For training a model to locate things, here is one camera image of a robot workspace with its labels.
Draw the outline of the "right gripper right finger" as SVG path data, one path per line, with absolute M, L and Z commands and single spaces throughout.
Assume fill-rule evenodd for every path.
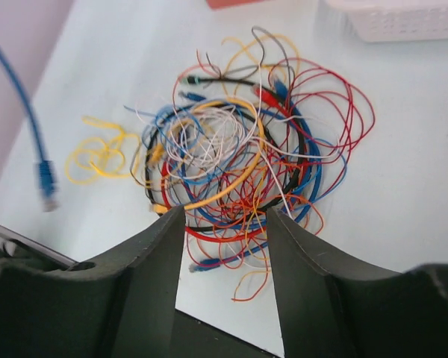
M 381 268 L 275 209 L 267 238 L 286 357 L 448 357 L 448 264 Z

